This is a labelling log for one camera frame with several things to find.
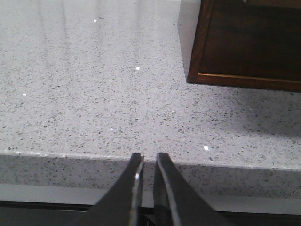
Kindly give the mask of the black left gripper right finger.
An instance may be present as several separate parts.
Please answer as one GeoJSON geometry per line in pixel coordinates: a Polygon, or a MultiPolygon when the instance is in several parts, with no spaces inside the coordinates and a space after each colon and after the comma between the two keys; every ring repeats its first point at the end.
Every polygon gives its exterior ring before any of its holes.
{"type": "Polygon", "coordinates": [[[226,225],[226,219],[192,189],[166,153],[156,157],[153,200],[158,226],[226,225]]]}

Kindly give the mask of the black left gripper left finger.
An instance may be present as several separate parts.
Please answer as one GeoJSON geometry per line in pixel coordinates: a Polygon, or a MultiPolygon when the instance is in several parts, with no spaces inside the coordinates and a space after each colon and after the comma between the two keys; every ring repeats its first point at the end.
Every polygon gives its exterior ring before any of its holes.
{"type": "Polygon", "coordinates": [[[131,155],[117,182],[71,226],[138,226],[143,187],[143,157],[131,155]]]}

